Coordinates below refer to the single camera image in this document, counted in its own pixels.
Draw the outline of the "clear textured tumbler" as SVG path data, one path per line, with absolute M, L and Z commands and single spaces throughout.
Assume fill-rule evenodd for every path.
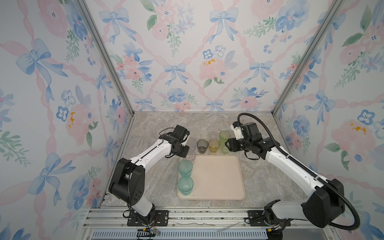
M 186 160 L 190 161 L 192 164 L 194 164 L 195 159 L 196 159 L 196 153 L 195 151 L 189 150 L 186 158 Z

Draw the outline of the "teal textured tumbler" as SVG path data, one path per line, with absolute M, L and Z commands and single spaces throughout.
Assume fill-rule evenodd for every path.
M 182 160 L 179 162 L 178 170 L 182 177 L 190 177 L 193 171 L 193 163 L 189 160 Z
M 189 176 L 183 176 L 178 180 L 178 188 L 182 195 L 188 196 L 194 187 L 194 181 Z

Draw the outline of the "clear smooth tall tumbler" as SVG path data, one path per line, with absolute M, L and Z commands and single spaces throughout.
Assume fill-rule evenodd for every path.
M 197 147 L 197 140 L 195 138 L 189 138 L 187 141 L 187 146 L 189 147 L 189 153 L 195 152 Z

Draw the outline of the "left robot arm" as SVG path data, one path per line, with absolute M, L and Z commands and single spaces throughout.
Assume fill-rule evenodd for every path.
M 168 133 L 161 131 L 157 141 L 144 152 L 130 159 L 121 158 L 113 172 L 109 192 L 142 218 L 152 218 L 156 207 L 144 197 L 146 171 L 162 158 L 186 157 L 189 137 L 190 131 L 177 125 Z

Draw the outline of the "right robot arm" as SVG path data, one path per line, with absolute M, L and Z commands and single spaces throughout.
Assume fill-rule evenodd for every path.
M 304 166 L 271 137 L 263 138 L 256 123 L 231 125 L 234 138 L 225 145 L 231 152 L 251 152 L 284 172 L 305 193 L 303 201 L 274 200 L 264 207 L 262 220 L 269 226 L 276 226 L 283 220 L 309 221 L 314 226 L 324 228 L 345 212 L 346 204 L 324 183 L 328 183 L 339 193 L 344 186 L 338 180 L 329 181 Z

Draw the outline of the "beige plastic tray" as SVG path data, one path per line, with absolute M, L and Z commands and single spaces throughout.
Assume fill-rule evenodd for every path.
M 181 200 L 240 201 L 246 197 L 240 160 L 236 156 L 197 155 L 193 162 L 192 191 Z

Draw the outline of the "dark grey glass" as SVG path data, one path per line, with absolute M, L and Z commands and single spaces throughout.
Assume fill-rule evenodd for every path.
M 197 149 L 200 154 L 205 154 L 208 149 L 209 143 L 207 140 L 200 139 L 197 142 Z

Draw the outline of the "light green textured tumbler right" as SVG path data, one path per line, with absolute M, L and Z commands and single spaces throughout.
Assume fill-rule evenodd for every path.
M 221 144 L 220 151 L 223 155 L 227 155 L 230 153 L 230 150 L 225 146 L 225 144 Z

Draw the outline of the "yellow glass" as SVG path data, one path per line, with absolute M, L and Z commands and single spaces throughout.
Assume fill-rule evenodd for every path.
M 216 153 L 219 150 L 220 146 L 221 144 L 217 139 L 209 140 L 209 151 L 211 153 Z

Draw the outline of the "small clear glass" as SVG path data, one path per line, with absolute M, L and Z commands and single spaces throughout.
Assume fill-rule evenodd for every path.
M 217 132 L 209 132 L 209 140 L 218 140 L 219 134 Z

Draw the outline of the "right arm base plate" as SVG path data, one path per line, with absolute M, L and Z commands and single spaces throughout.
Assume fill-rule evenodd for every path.
M 247 211 L 248 216 L 244 219 L 246 224 L 252 227 L 281 227 L 288 219 L 278 219 L 274 214 L 265 210 Z

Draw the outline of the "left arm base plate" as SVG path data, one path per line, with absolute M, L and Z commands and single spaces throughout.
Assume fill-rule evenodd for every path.
M 169 222 L 168 210 L 154 210 L 151 211 L 146 217 L 137 213 L 137 211 L 130 211 L 127 218 L 128 227 L 166 227 Z

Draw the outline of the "right aluminium corner post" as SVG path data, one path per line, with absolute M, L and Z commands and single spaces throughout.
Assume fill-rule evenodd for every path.
M 341 8 L 344 3 L 345 1 L 342 1 L 342 0 L 331 1 L 331 5 L 323 18 L 323 22 L 319 25 L 312 40 L 308 44 L 308 47 L 304 52 L 301 61 L 298 64 L 297 70 L 293 72 L 292 77 L 288 80 L 286 87 L 282 91 L 282 94 L 278 98 L 277 103 L 275 104 L 273 110 L 271 111 L 274 117 L 276 117 L 280 109 L 283 108 L 283 104 L 286 98 L 288 97 L 289 93 L 291 92 L 294 85 L 296 84 L 298 78 L 304 71 L 304 68 L 307 66 L 308 62 L 311 60 L 311 57 L 315 54 L 319 46 L 319 43 L 326 36 L 326 32 L 329 30 L 333 21 L 337 17 L 338 13 L 341 11 Z

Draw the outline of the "aluminium corner post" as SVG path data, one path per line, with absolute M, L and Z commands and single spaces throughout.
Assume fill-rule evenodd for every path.
M 94 39 L 96 48 L 97 48 L 99 54 L 101 55 L 101 59 L 104 62 L 110 76 L 112 77 L 113 83 L 116 85 L 116 87 L 118 89 L 118 93 L 120 94 L 122 101 L 128 110 L 129 116 L 133 117 L 134 116 L 133 108 L 132 108 L 132 106 L 129 102 L 129 99 L 127 97 L 127 94 L 124 90 L 124 86 L 121 83 L 121 81 L 117 75 L 117 71 L 113 67 L 112 60 L 108 54 L 108 51 L 107 51 L 105 44 L 103 43 L 100 32 L 99 32 L 99 30 L 98 30 L 98 28 L 94 22 L 94 19 L 93 19 L 92 14 L 91 14 L 88 6 L 87 6 L 86 1 L 76 0 L 74 2 L 75 2 L 76 7 L 79 9 L 81 16 L 84 18 L 85 25 L 89 29 L 91 37 Z
M 326 32 L 329 30 L 333 21 L 337 17 L 338 13 L 341 11 L 341 8 L 344 3 L 345 1 L 342 1 L 342 0 L 331 1 L 331 5 L 323 18 L 323 22 L 319 25 L 312 40 L 308 44 L 308 47 L 304 52 L 301 61 L 298 64 L 297 70 L 293 72 L 292 77 L 288 80 L 286 87 L 282 91 L 282 94 L 278 98 L 277 103 L 275 104 L 273 110 L 271 111 L 274 117 L 276 117 L 280 109 L 283 108 L 283 104 L 286 98 L 288 97 L 289 93 L 291 92 L 294 85 L 296 84 L 298 78 L 304 71 L 304 68 L 307 66 L 308 62 L 311 60 L 311 57 L 315 54 L 319 46 L 319 43 L 326 36 Z

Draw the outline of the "left aluminium corner post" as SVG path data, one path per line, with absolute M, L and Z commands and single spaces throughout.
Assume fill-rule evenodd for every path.
M 97 48 L 99 54 L 101 55 L 101 59 L 104 62 L 110 76 L 112 77 L 113 83 L 116 85 L 116 87 L 118 89 L 118 93 L 120 94 L 122 101 L 128 110 L 129 116 L 133 117 L 134 116 L 133 108 L 132 108 L 132 106 L 129 102 L 129 99 L 127 97 L 127 94 L 124 90 L 124 86 L 121 83 L 121 81 L 117 75 L 117 71 L 113 67 L 112 60 L 108 54 L 108 51 L 107 51 L 105 44 L 103 43 L 100 32 L 99 32 L 99 30 L 98 30 L 98 28 L 94 22 L 94 19 L 93 19 L 92 14 L 91 14 L 88 6 L 87 6 L 86 1 L 76 0 L 74 2 L 75 2 L 76 7 L 79 9 L 81 16 L 84 18 L 85 25 L 89 29 L 91 37 L 94 39 L 96 48 Z

